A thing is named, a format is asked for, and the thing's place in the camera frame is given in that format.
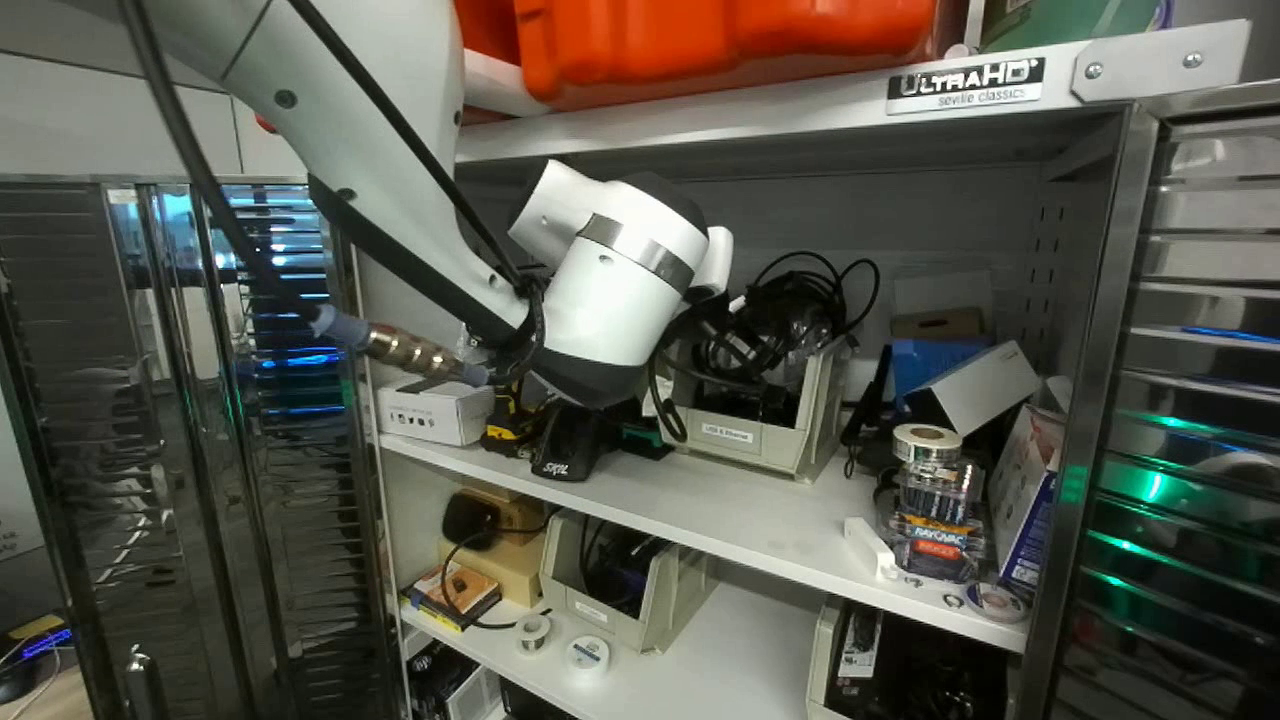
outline white shelf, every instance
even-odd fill
[[[713,143],[713,139],[776,139],[808,133],[852,133],[932,120],[978,115],[1029,115],[1071,112],[1109,101],[1169,97],[1193,87],[1226,87],[1242,81],[1249,50],[1249,24],[1197,24],[1174,34],[1050,43],[1026,53],[988,53],[961,59],[932,59],[912,67],[830,77],[770,83],[746,93],[707,93],[679,101],[649,101],[592,112],[553,112],[506,123],[475,123],[462,138],[462,165],[564,155],[564,154],[615,154],[615,149],[665,149],[665,143]],[[893,112],[887,77],[897,74],[947,74],[1000,59],[1043,59],[1041,97],[952,97],[947,107]]]
[[[642,460],[607,454],[592,480],[557,485],[528,472],[528,460],[510,460],[480,449],[446,449],[402,437],[382,437],[384,454],[512,488],[607,523],[623,523],[672,546],[805,583],[830,595],[848,595],[981,644],[1026,653],[1026,623],[995,623],[978,609],[952,609],[966,590],[944,580],[876,580],[876,559],[865,546],[845,542],[848,518],[876,518],[876,480],[845,480],[842,460],[811,485],[790,485],[737,464],[672,454]]]
[[[520,609],[499,606],[484,620],[518,618]],[[402,614],[422,635],[436,635],[586,720],[798,720],[805,715],[811,618],[805,606],[718,583],[667,653],[611,644],[603,677],[578,677],[564,644],[590,628],[567,618],[557,618],[550,647],[520,653],[518,631],[452,631],[415,609]]]

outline white device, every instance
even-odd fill
[[[145,3],[165,50],[258,107],[343,204],[343,218],[355,211],[430,265],[436,287],[430,295],[441,308],[487,344],[520,338],[531,315],[528,299],[463,245],[448,195],[306,20],[316,7],[433,155],[452,169],[463,107],[452,3]],[[637,397],[685,292],[698,282],[707,287],[728,282],[731,236],[707,233],[694,211],[633,185],[598,185],[553,165],[525,218],[518,236],[561,265],[539,303],[544,334],[531,372],[590,407]]]
[[[493,388],[402,383],[382,388],[377,407],[390,437],[411,437],[430,445],[475,445],[493,414]]]

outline robotic arm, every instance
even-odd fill
[[[531,354],[564,402],[603,407],[637,393],[694,286],[724,287],[731,236],[657,185],[598,185],[550,165],[512,236],[557,265],[539,303],[462,236],[455,208],[390,112],[332,53],[343,43],[446,169],[455,155],[462,36],[448,0],[145,0],[165,50],[258,107],[311,174],[319,211],[402,282],[462,315],[487,349]],[[370,344],[370,323],[319,334]]]

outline white robotic arm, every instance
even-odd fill
[[[384,107],[370,101],[370,87],[306,20],[306,14],[324,15],[433,155],[452,169],[463,53],[448,0],[324,0],[319,7],[311,0],[145,3],[174,55],[215,77],[280,129],[307,165],[319,208],[343,233],[390,250],[373,257],[396,275],[409,275],[493,349],[528,340],[528,322],[539,312],[544,334],[537,334],[531,372],[578,406],[603,407],[633,397],[652,344],[698,275],[713,286],[728,275],[728,236],[718,233],[713,241],[698,211],[667,208],[657,200],[660,194],[578,177],[578,185],[539,185],[531,195],[525,226],[557,226],[544,236],[561,236],[561,267],[539,308],[518,295],[463,245],[455,208],[396,138]]]

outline ceiling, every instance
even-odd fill
[[[0,0],[0,53],[141,77],[117,0]],[[168,67],[177,83],[215,87],[181,59]]]

